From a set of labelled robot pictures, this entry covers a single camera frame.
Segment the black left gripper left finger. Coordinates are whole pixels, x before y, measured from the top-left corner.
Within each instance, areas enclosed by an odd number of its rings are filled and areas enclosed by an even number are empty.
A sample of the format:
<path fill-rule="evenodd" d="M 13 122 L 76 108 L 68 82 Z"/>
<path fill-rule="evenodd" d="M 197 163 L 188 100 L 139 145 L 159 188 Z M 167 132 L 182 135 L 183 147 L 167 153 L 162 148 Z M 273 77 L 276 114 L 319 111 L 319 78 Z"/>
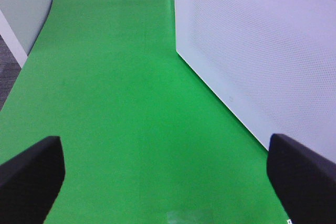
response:
<path fill-rule="evenodd" d="M 1 164 L 1 223 L 43 223 L 64 180 L 60 136 L 48 136 Z"/>

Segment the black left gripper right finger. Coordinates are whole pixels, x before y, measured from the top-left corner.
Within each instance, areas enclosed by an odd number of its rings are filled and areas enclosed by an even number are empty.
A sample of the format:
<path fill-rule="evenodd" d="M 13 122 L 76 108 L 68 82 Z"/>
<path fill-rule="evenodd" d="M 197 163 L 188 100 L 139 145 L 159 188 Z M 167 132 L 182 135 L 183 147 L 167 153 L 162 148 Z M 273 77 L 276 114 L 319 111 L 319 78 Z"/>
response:
<path fill-rule="evenodd" d="M 335 223 L 335 163 L 284 134 L 273 134 L 266 172 L 292 223 Z"/>

